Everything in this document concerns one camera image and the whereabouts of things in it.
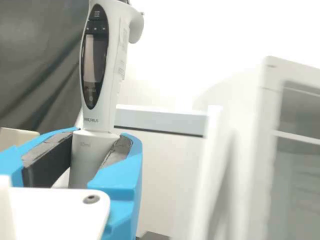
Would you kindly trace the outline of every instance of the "pipette display screen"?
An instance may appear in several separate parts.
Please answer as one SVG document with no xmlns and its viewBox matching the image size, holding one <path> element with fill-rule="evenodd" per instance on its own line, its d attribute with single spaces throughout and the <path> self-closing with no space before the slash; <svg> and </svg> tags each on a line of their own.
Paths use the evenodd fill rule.
<svg viewBox="0 0 320 240">
<path fill-rule="evenodd" d="M 108 41 L 105 36 L 87 34 L 83 56 L 83 80 L 101 83 L 106 67 Z"/>
</svg>

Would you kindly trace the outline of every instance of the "white shelf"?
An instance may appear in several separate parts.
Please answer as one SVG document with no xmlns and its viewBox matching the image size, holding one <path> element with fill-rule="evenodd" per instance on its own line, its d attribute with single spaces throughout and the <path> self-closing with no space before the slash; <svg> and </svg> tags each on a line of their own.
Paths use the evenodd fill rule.
<svg viewBox="0 0 320 240">
<path fill-rule="evenodd" d="M 314 144 L 314 145 L 320 145 L 320 139 L 308 137 L 308 136 L 302 136 L 294 133 L 279 131 L 279 130 L 273 130 L 272 134 L 279 138 L 294 140 L 298 142 L 303 142 L 307 144 Z"/>
</svg>

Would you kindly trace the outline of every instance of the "gray curtain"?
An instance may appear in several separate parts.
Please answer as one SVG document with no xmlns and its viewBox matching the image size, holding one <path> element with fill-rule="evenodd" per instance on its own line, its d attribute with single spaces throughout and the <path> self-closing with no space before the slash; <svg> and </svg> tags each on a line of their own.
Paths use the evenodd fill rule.
<svg viewBox="0 0 320 240">
<path fill-rule="evenodd" d="M 74 125 L 88 0 L 0 1 L 0 127 Z"/>
</svg>

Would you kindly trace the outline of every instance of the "white panel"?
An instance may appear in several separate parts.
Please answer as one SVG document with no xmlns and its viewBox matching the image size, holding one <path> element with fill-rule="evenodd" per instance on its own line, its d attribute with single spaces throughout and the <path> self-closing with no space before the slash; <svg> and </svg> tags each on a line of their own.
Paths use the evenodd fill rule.
<svg viewBox="0 0 320 240">
<path fill-rule="evenodd" d="M 102 191 L 11 187 L 17 240 L 99 240 L 109 217 L 110 199 Z M 83 200 L 99 196 L 99 201 Z"/>
</svg>

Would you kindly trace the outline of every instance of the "white wall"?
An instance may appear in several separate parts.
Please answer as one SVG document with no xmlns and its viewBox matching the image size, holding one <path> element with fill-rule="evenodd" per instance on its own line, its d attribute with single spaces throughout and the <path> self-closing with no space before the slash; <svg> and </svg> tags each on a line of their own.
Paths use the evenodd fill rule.
<svg viewBox="0 0 320 240">
<path fill-rule="evenodd" d="M 317 1 L 131 0 L 145 12 L 120 104 L 190 108 L 195 95 L 267 55 L 320 68 Z"/>
</svg>

